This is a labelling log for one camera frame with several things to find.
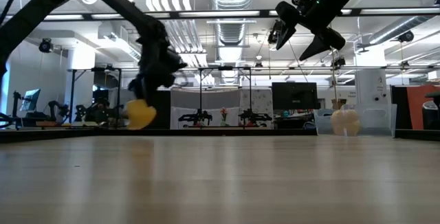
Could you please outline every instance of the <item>wooden surface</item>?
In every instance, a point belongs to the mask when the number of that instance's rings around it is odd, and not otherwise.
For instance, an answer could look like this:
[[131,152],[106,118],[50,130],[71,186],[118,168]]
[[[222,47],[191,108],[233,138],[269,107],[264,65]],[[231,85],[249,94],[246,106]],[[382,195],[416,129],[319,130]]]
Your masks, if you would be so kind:
[[320,136],[1,145],[0,223],[440,223],[440,144]]

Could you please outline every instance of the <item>white pillar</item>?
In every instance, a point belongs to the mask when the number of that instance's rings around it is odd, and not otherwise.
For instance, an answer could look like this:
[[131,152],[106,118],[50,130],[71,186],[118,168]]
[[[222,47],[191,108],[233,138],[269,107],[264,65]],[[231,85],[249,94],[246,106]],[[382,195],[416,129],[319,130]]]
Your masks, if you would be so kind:
[[[376,45],[355,55],[356,66],[386,66],[384,48]],[[385,69],[364,69],[355,73],[357,104],[387,104]]]
[[8,93],[9,93],[9,79],[11,74],[11,61],[6,61],[6,70],[8,70],[1,79],[1,98],[0,98],[0,113],[8,113]]
[[[95,67],[95,50],[88,45],[78,44],[74,49],[69,50],[68,68],[69,69],[90,69]],[[76,78],[81,75],[82,72],[76,72]],[[94,85],[95,73],[86,71],[81,77],[77,79],[74,87],[74,110],[78,104],[83,104],[85,107],[91,105],[93,97],[93,85]],[[65,103],[70,103],[70,93],[72,86],[72,73],[67,74],[66,79],[66,92]]]

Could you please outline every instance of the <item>red object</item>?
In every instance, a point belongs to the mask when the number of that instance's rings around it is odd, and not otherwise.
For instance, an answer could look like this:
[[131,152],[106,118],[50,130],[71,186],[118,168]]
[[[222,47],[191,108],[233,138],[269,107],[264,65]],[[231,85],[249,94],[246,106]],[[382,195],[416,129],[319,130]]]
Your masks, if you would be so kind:
[[421,108],[424,102],[432,100],[432,98],[425,98],[427,93],[438,91],[438,87],[433,85],[424,85],[420,87],[407,87],[408,105],[410,107],[411,124],[413,130],[424,129],[424,118],[421,113]]

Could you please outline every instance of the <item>yellow sponge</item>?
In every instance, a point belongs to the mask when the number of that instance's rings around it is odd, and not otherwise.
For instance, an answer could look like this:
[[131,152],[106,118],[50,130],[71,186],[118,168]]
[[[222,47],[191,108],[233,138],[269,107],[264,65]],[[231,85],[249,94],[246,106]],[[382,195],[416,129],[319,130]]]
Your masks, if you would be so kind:
[[149,107],[145,100],[132,100],[126,104],[129,130],[140,130],[147,127],[156,117],[156,109]]

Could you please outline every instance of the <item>computer monitor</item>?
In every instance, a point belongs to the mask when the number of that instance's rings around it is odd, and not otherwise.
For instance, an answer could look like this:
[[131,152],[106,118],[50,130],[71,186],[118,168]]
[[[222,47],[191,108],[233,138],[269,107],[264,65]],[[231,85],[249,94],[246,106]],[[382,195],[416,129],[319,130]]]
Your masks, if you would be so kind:
[[273,82],[274,110],[319,109],[316,83]]
[[40,96],[41,89],[34,89],[26,91],[23,102],[21,103],[20,111],[35,111],[36,101]]

